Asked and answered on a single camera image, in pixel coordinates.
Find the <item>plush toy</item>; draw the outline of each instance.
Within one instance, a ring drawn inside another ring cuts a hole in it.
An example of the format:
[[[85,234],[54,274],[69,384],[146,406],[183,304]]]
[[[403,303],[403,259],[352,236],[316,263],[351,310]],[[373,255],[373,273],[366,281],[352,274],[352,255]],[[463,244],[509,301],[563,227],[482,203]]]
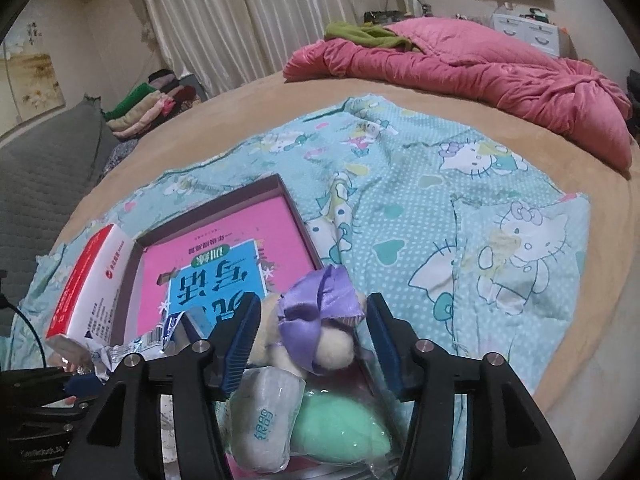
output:
[[[262,320],[249,364],[275,366],[298,377],[346,368],[353,362],[351,328],[366,311],[347,270],[328,266],[300,279],[283,296],[262,300]]]

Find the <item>purple ribbon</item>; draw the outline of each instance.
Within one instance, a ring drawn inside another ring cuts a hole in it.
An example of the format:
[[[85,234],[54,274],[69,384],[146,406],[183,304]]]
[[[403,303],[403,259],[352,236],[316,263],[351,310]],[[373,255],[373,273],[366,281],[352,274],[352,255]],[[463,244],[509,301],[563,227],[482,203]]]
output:
[[[319,375],[314,361],[324,320],[359,321],[364,313],[343,266],[313,270],[298,280],[278,302],[278,327],[292,361]]]

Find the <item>blue book cover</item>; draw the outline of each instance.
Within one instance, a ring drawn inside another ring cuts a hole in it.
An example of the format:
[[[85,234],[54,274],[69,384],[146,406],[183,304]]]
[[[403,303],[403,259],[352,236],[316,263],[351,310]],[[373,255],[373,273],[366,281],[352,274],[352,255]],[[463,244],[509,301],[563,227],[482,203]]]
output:
[[[164,342],[171,338],[183,312],[198,337],[207,338],[217,323],[234,315],[245,292],[264,298],[266,286],[258,258],[255,241],[247,240],[199,254],[190,266],[180,269],[169,281]]]

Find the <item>curtain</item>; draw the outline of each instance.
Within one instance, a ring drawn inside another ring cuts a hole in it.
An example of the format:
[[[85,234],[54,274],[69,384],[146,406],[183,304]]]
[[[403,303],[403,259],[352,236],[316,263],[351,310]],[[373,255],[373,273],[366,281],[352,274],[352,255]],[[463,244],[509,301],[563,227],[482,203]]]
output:
[[[329,22],[356,23],[353,0],[245,0],[268,69],[277,72],[293,51],[324,35]]]
[[[162,56],[209,96],[281,70],[330,21],[356,23],[354,0],[145,0]],[[371,5],[380,6],[380,0]]]

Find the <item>light blue blanket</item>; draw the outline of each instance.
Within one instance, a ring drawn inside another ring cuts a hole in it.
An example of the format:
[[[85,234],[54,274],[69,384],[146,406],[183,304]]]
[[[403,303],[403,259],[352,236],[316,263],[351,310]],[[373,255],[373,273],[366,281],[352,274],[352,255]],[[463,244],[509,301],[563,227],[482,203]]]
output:
[[[586,252],[589,203],[463,124],[351,98],[168,171],[43,256],[23,310],[44,332],[88,238],[117,222],[137,237],[185,210],[279,173],[324,262],[382,292],[395,316],[447,351],[504,354],[534,390],[567,329]],[[358,327],[371,348],[366,325]],[[22,323],[4,366],[38,365]],[[382,384],[380,370],[372,373]],[[410,406],[386,395],[400,428]],[[463,399],[452,477],[462,466]]]

